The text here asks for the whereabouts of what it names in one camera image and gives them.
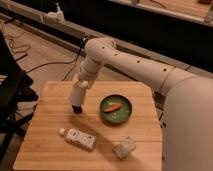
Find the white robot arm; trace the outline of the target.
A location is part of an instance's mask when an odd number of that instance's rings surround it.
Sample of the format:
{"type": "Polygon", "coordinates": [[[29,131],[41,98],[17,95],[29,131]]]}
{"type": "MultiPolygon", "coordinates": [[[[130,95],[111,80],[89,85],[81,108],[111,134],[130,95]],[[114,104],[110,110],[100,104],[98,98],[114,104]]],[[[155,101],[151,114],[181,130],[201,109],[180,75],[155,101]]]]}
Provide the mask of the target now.
{"type": "Polygon", "coordinates": [[[213,79],[116,49],[108,37],[85,44],[80,81],[93,81],[109,64],[165,97],[162,171],[213,171],[213,79]]]}

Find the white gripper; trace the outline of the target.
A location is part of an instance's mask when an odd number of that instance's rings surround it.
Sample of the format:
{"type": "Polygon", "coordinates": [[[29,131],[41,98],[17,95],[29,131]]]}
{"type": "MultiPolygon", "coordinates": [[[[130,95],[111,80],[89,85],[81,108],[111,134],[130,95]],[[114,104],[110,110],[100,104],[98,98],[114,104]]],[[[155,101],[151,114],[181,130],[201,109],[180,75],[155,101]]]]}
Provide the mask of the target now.
{"type": "Polygon", "coordinates": [[[87,82],[86,88],[91,89],[94,85],[94,80],[98,77],[99,71],[99,65],[90,66],[82,63],[78,68],[78,76],[75,75],[72,79],[73,87],[77,88],[83,80],[87,82]]]}

